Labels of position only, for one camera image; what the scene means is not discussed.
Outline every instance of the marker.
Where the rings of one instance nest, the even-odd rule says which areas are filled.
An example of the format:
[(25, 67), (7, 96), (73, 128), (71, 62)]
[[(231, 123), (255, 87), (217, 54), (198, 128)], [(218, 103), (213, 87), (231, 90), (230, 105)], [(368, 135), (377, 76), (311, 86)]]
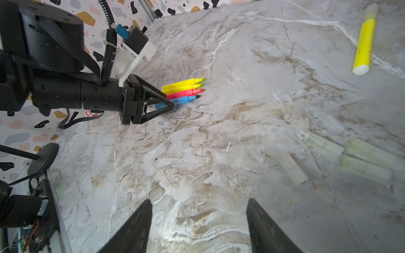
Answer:
[(166, 96), (166, 98), (171, 100), (171, 99), (175, 99), (175, 98), (181, 98), (184, 96), (194, 96), (195, 94), (203, 92), (203, 91), (204, 91), (204, 89), (188, 89), (186, 91), (179, 91), (176, 93), (168, 94)]
[[(184, 96), (181, 98), (175, 98), (175, 99), (171, 99), (170, 101), (172, 101), (175, 105), (179, 105), (179, 104), (185, 104), (188, 102), (193, 101), (194, 99), (199, 98), (200, 95), (195, 95), (195, 96)], [(155, 108), (158, 109), (162, 109), (165, 108), (167, 105), (163, 104), (163, 103), (159, 103), (159, 104), (155, 104)]]
[(198, 89), (198, 88), (200, 88), (202, 86), (204, 86), (203, 83), (187, 84), (187, 85), (178, 86), (178, 87), (171, 88), (171, 89), (165, 89), (162, 92), (167, 95), (167, 94), (172, 94), (172, 93), (176, 93), (176, 92), (179, 92), (179, 91), (185, 91), (185, 90), (188, 90), (188, 89)]
[(363, 24), (361, 25), (360, 37), (356, 51), (356, 58), (353, 64), (353, 74), (362, 76), (370, 69), (371, 50), (373, 48), (373, 36), (375, 19), (378, 6), (371, 4), (364, 10)]
[(166, 89), (172, 89), (175, 87), (185, 86), (185, 85), (193, 85), (193, 84), (201, 83), (203, 81), (205, 81), (205, 78), (191, 78), (191, 79), (188, 79), (185, 81), (165, 85), (162, 87), (162, 91), (164, 91)]

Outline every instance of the highlighter cap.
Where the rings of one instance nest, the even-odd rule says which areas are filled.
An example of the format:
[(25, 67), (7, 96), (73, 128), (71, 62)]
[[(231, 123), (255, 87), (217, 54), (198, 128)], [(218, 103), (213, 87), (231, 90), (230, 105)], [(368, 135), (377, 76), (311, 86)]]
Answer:
[(197, 89), (197, 88), (201, 88), (202, 86), (204, 86), (203, 83), (197, 83), (197, 84), (194, 84), (194, 85), (192, 86), (192, 88), (193, 88), (193, 89)]
[(204, 89), (195, 89), (195, 90), (193, 90), (193, 94), (197, 94), (197, 93), (200, 93), (203, 91), (204, 91)]
[(377, 12), (378, 12), (378, 5), (376, 3), (369, 5), (364, 10), (363, 23), (366, 22), (369, 19), (376, 19), (377, 18)]
[(369, 70), (370, 70), (369, 65), (360, 65), (353, 69), (353, 74), (355, 74), (356, 76), (362, 76), (366, 74)]
[(194, 78), (194, 79), (190, 79), (190, 80), (194, 80), (194, 84), (197, 84), (197, 83), (204, 82), (205, 78)]

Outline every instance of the black strap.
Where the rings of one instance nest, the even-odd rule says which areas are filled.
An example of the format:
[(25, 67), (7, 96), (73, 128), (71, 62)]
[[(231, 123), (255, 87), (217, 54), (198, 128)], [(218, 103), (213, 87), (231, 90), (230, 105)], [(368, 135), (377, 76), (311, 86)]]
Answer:
[(78, 114), (79, 114), (78, 112), (74, 112), (73, 115), (72, 115), (72, 117), (70, 118), (69, 122), (71, 122), (72, 120), (74, 120)]
[(34, 188), (32, 187), (31, 181), (32, 178), (30, 178), (30, 180), (28, 181), (28, 188), (30, 189), (30, 193), (32, 194), (34, 192)]
[(74, 58), (78, 59), (82, 64), (88, 67), (93, 74), (89, 76), (90, 73), (71, 73), (71, 75), (78, 77), (87, 81), (97, 81), (100, 79), (100, 67), (93, 58), (86, 53), (83, 49), (74, 46), (67, 34), (58, 26), (58, 24), (52, 19), (40, 18), (39, 23), (42, 28), (58, 43), (60, 44), (69, 54)]
[(32, 174), (32, 175), (23, 177), (23, 178), (21, 178), (21, 179), (18, 179), (18, 180), (16, 180), (16, 181), (12, 182), (12, 183), (9, 183), (9, 186), (16, 185), (16, 184), (18, 184), (18, 183), (21, 183), (22, 181), (25, 181), (25, 180), (27, 180), (27, 179), (31, 179), (31, 178), (36, 177), (36, 176), (40, 176), (40, 175), (42, 175), (43, 173), (44, 173), (44, 172), (43, 172), (42, 170), (40, 170), (40, 171), (38, 171), (37, 173), (34, 173), (34, 174)]

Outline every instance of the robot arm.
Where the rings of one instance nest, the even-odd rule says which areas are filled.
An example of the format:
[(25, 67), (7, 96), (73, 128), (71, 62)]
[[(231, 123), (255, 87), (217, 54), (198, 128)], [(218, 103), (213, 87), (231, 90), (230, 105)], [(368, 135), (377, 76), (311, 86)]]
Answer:
[[(118, 79), (109, 78), (114, 44), (107, 42), (113, 52), (106, 50), (100, 72), (84, 52), (82, 20), (59, 8), (29, 0), (0, 0), (0, 37), (0, 110), (9, 116), (21, 109), (29, 93), (45, 116), (53, 108), (116, 111), (122, 124), (142, 124), (174, 107), (165, 94), (130, 74), (141, 58), (149, 60), (155, 53), (137, 27), (131, 27), (123, 41), (125, 50), (114, 63)], [(93, 73), (80, 72), (84, 66)], [(146, 112), (147, 105), (160, 102), (168, 106)]]

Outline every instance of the patterned wall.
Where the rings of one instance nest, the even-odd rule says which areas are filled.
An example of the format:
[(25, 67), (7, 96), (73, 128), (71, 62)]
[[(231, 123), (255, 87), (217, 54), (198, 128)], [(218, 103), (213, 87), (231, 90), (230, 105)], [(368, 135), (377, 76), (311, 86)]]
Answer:
[[(40, 2), (54, 5), (78, 17), (84, 24), (85, 50), (102, 65), (105, 45), (105, 32), (108, 28), (107, 19), (97, 0), (41, 0)], [(130, 27), (132, 24), (146, 31), (150, 26), (145, 14), (136, 0), (107, 0), (116, 23)], [(83, 111), (78, 117), (84, 117)], [(66, 110), (53, 109), (49, 117), (39, 113), (32, 105), (31, 99), (23, 105), (15, 116), (8, 117), (7, 112), (0, 111), (0, 143), (15, 149), (36, 153), (42, 146), (58, 140), (63, 130), (57, 128), (66, 117)], [(13, 162), (14, 168), (0, 170), (1, 180), (12, 182), (23, 171), (30, 160), (0, 152), (0, 162)]]
[(215, 8), (227, 4), (237, 4), (250, 0), (147, 0), (158, 17), (166, 17), (190, 11)]

